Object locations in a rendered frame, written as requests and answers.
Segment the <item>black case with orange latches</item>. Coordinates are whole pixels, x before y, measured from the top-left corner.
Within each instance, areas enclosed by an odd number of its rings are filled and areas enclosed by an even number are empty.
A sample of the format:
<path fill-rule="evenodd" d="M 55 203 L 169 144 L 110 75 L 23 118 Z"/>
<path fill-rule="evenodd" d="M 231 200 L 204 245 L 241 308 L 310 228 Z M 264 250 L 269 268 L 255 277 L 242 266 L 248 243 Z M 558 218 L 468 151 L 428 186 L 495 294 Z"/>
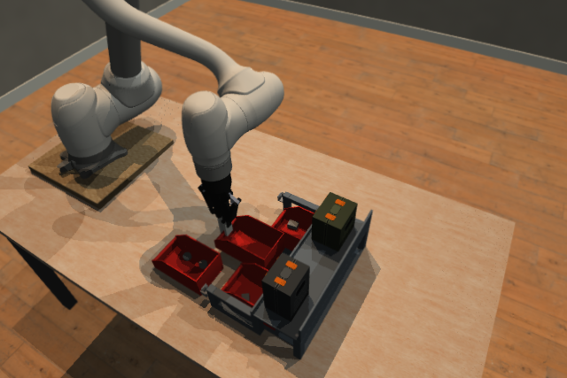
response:
<path fill-rule="evenodd" d="M 292 321 L 309 293 L 310 266 L 284 253 L 262 279 L 264 305 Z"/>

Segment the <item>grey metal shelf rack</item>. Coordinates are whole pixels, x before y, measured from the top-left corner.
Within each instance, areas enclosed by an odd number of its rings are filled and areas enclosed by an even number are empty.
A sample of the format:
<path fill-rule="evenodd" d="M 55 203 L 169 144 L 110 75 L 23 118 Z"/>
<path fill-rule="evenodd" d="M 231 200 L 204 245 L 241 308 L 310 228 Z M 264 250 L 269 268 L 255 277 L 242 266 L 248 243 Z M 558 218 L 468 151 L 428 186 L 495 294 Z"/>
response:
<path fill-rule="evenodd" d="M 286 191 L 277 197 L 283 209 L 293 203 L 315 213 L 320 207 Z M 312 224 L 293 251 L 284 249 L 284 254 L 310 266 L 309 293 L 292 321 L 266 308 L 263 293 L 251 308 L 213 284 L 205 284 L 200 292 L 209 298 L 212 307 L 259 336 L 266 329 L 289 343 L 293 346 L 293 356 L 301 359 L 366 246 L 372 213 L 370 210 L 364 221 L 355 218 L 354 227 L 339 251 L 312 240 Z"/>

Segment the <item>olive green tool case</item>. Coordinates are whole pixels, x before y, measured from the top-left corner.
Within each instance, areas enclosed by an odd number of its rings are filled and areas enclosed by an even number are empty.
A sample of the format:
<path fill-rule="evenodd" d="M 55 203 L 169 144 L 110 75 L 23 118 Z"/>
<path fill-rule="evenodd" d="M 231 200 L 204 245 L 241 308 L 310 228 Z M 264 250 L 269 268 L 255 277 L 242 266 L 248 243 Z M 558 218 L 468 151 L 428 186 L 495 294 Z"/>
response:
<path fill-rule="evenodd" d="M 330 192 L 312 217 L 311 239 L 339 251 L 354 227 L 357 205 Z"/>

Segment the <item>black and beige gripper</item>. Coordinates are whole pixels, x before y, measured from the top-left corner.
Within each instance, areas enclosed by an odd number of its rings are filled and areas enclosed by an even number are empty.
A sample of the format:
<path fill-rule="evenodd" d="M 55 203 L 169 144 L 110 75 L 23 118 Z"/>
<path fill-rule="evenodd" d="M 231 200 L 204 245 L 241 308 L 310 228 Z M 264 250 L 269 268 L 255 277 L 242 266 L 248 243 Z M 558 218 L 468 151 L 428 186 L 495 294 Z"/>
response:
<path fill-rule="evenodd" d="M 241 198 L 233 196 L 231 174 L 220 181 L 201 180 L 201 183 L 198 190 L 203 195 L 210 213 L 218 218 L 220 232 L 224 230 L 225 236 L 228 236 L 233 230 L 232 221 L 237 216 L 238 205 L 241 202 Z"/>

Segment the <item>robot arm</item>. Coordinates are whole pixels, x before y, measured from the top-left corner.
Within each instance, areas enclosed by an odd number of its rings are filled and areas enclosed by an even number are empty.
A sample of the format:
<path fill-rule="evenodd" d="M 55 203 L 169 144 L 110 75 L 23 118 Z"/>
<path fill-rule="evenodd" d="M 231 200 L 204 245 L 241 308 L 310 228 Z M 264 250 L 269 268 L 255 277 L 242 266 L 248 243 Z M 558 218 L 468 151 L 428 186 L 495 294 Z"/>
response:
<path fill-rule="evenodd" d="M 143 41 L 197 61 L 216 77 L 219 96 L 199 91 L 186 98 L 182 128 L 197 176 L 204 181 L 226 178 L 237 140 L 282 103 L 281 80 L 273 73 L 240 66 L 213 44 L 140 12 L 139 0 L 82 1 L 105 21 L 110 62 L 95 88 L 69 83 L 51 99 L 52 120 L 66 147 L 60 153 L 66 160 L 57 169 L 75 169 L 87 179 L 128 154 L 113 143 L 111 134 L 151 108 L 162 93 L 160 77 L 141 61 Z"/>

